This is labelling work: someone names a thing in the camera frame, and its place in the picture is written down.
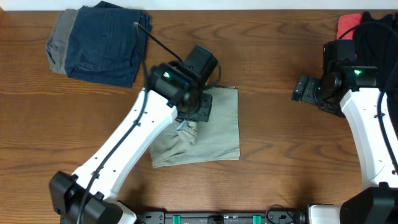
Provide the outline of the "light khaki shorts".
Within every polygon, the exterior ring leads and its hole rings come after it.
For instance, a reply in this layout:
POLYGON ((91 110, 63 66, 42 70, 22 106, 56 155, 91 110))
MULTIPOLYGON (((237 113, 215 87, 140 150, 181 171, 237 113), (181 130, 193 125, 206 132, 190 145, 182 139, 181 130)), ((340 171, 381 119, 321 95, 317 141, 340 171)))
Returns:
POLYGON ((149 148, 153 167, 239 159, 238 89, 207 93, 213 97, 208 122, 175 120, 165 128, 149 148))

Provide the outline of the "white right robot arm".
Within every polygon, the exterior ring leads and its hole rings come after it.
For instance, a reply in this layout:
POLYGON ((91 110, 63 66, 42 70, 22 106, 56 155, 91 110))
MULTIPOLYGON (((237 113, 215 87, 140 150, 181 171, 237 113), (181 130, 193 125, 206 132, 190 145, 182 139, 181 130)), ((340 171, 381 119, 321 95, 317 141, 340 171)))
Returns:
POLYGON ((309 205, 298 223, 397 223, 397 136, 378 69, 359 66, 352 40, 323 46, 321 78, 300 77, 292 100, 347 119, 363 191, 342 205, 309 205))

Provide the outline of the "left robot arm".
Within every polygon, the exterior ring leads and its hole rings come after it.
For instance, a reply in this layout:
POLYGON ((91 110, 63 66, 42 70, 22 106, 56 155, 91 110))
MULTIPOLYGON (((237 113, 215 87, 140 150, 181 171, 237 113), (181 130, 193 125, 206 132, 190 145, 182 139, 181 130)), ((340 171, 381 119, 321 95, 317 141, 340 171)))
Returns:
POLYGON ((117 200, 127 175, 175 119, 209 120, 213 98, 204 91, 217 66, 214 55, 197 45, 185 60, 152 67, 134 106, 101 148, 73 174, 59 171, 51 178, 60 223, 136 223, 136 213, 117 200))

